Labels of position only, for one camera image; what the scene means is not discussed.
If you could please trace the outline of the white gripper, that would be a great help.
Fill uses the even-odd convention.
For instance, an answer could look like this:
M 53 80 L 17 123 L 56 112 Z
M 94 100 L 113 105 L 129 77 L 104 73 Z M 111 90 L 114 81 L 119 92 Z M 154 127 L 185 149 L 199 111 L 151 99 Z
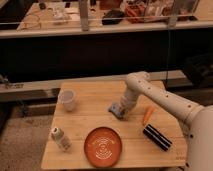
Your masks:
M 126 89 L 124 94 L 121 96 L 120 105 L 121 109 L 125 112 L 132 110 L 138 99 L 138 94 L 130 89 Z

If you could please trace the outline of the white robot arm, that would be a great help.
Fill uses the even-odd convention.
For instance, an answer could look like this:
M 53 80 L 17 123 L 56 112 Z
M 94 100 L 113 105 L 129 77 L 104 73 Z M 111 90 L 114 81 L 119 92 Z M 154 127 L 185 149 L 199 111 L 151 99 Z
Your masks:
M 121 112 L 131 111 L 143 94 L 189 128 L 185 171 L 213 171 L 213 105 L 203 106 L 150 83 L 147 72 L 130 73 L 121 96 Z

